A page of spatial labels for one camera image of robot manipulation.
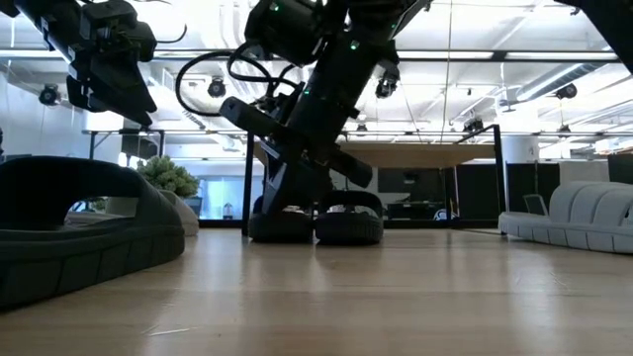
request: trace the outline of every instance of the security camera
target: security camera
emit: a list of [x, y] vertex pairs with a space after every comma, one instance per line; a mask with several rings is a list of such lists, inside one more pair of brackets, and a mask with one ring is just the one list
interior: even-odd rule
[[221, 77], [213, 78], [207, 92], [212, 98], [223, 97], [224, 95], [226, 95], [225, 81]]
[[569, 125], [561, 125], [556, 132], [559, 133], [558, 138], [565, 138], [567, 137], [565, 134], [570, 134], [572, 129], [570, 129]]
[[463, 133], [474, 133], [484, 128], [484, 122], [482, 119], [474, 118], [464, 123]]
[[390, 79], [381, 79], [376, 87], [376, 97], [379, 99], [389, 98], [398, 89], [398, 84]]
[[576, 87], [576, 85], [570, 84], [559, 89], [554, 95], [556, 95], [559, 100], [574, 99], [578, 95], [578, 88]]
[[367, 126], [365, 124], [358, 124], [358, 128], [356, 128], [356, 131], [360, 132], [360, 133], [365, 133], [367, 131]]
[[40, 103], [53, 107], [59, 105], [61, 102], [61, 94], [57, 90], [57, 85], [55, 84], [46, 84], [44, 90], [40, 92]]

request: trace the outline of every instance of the robotic arm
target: robotic arm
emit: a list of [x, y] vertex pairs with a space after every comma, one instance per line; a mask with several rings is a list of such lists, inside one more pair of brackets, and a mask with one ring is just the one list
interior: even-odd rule
[[366, 187], [372, 168], [343, 153], [336, 139], [377, 65], [395, 86], [399, 63], [393, 37], [431, 0], [261, 0], [251, 11], [248, 44], [297, 66], [316, 60], [308, 83], [286, 100], [285, 110], [268, 116], [237, 98], [220, 113], [236, 126], [262, 137], [268, 177], [262, 211], [279, 212], [301, 197], [318, 200], [331, 188], [329, 170]]
[[136, 11], [123, 0], [88, 3], [74, 0], [0, 0], [0, 11], [24, 14], [44, 35], [50, 50], [69, 63], [70, 104], [91, 111], [112, 111], [142, 126], [156, 111], [138, 70], [150, 61], [156, 39]]

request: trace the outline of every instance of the light fixture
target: light fixture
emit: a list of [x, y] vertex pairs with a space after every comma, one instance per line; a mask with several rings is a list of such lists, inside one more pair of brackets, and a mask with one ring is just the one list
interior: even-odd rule
[[588, 51], [588, 52], [509, 52], [505, 59], [508, 60], [617, 60], [618, 56], [611, 51]]
[[246, 134], [240, 130], [165, 130], [166, 134]]
[[60, 52], [45, 49], [0, 49], [0, 59], [63, 59]]
[[495, 53], [491, 51], [472, 50], [399, 50], [400, 59], [491, 59]]
[[172, 161], [187, 162], [243, 162], [243, 157], [170, 157]]

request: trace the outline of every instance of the ceiling light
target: ceiling light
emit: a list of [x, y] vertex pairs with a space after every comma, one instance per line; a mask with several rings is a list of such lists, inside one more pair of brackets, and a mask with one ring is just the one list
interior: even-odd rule
[[614, 52], [509, 52], [505, 59], [508, 60], [617, 60]]
[[490, 59], [491, 51], [399, 50], [400, 59]]
[[0, 49], [0, 59], [63, 59], [60, 52], [45, 49]]

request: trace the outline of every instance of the table surface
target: table surface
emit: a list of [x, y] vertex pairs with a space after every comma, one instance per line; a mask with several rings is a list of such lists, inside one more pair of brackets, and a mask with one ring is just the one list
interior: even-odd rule
[[178, 260], [0, 314], [0, 355], [631, 355], [633, 259], [448, 231], [381, 247], [202, 231]]

